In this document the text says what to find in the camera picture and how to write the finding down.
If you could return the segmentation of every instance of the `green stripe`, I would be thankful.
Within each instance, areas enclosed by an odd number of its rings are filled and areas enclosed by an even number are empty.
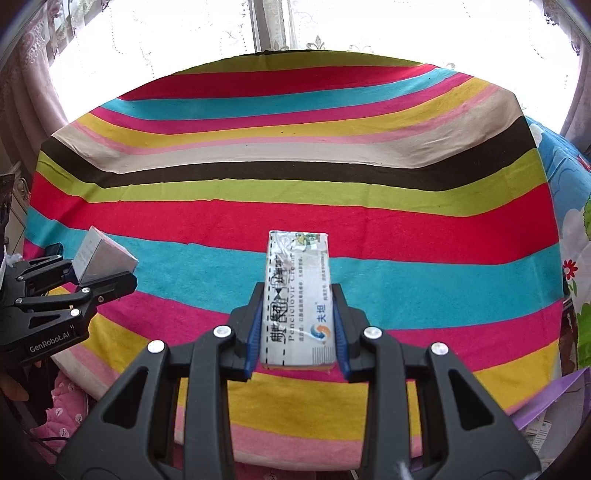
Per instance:
[[[366,183],[234,179],[151,183],[103,189],[94,183],[78,180],[43,152],[39,156],[37,171],[63,192],[91,203],[217,199],[231,202],[364,206],[449,216],[488,212],[546,181],[540,155],[535,148],[493,175],[442,192]]]

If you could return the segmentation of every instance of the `beige stripe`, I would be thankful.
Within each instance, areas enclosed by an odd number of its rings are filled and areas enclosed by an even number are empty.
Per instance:
[[[221,161],[327,161],[418,168],[481,144],[522,115],[513,93],[499,89],[444,125],[412,137],[384,143],[335,144],[273,142],[216,145],[147,155],[129,155],[98,144],[69,125],[54,136],[95,167],[115,173]]]

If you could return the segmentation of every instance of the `pink curtain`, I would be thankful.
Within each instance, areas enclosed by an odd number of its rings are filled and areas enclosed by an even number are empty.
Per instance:
[[[30,22],[0,72],[0,140],[31,186],[41,143],[67,124],[49,74],[44,38],[47,10]]]

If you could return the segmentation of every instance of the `cable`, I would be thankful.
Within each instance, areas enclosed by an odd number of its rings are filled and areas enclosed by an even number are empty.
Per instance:
[[[37,437],[35,437],[31,432],[28,432],[26,430],[23,430],[23,432],[25,432],[25,434],[33,441],[38,443],[39,445],[41,445],[45,450],[47,450],[50,454],[55,455],[56,457],[58,457],[59,453],[57,453],[53,448],[51,448],[49,445],[45,445],[45,443],[43,443],[41,440],[39,440]]]
[[[68,440],[70,440],[68,437],[45,437],[43,439],[37,439],[40,442],[53,442],[55,440],[63,440],[64,442],[67,442]]]

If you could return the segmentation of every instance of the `white box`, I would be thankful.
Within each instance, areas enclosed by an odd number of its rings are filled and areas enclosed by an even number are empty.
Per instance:
[[[271,231],[265,277],[261,364],[270,368],[333,365],[328,235]]]
[[[86,284],[117,273],[133,273],[138,259],[91,226],[72,261],[78,282]]]

